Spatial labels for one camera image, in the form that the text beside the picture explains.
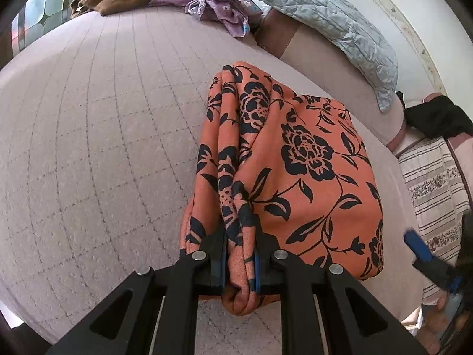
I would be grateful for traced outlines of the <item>person's right hand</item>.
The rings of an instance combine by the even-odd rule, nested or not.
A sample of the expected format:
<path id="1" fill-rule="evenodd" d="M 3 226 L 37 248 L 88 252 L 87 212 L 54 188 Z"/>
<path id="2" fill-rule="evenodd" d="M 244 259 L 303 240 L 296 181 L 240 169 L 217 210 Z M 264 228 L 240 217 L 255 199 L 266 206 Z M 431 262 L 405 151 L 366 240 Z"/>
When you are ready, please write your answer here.
<path id="1" fill-rule="evenodd" d="M 436 306 L 427 312 L 424 326 L 417 333 L 417 340 L 425 348 L 428 354 L 437 354 L 441 344 L 436 335 L 447 329 L 448 319 L 444 313 L 447 303 L 447 293 L 444 293 L 437 301 Z"/>

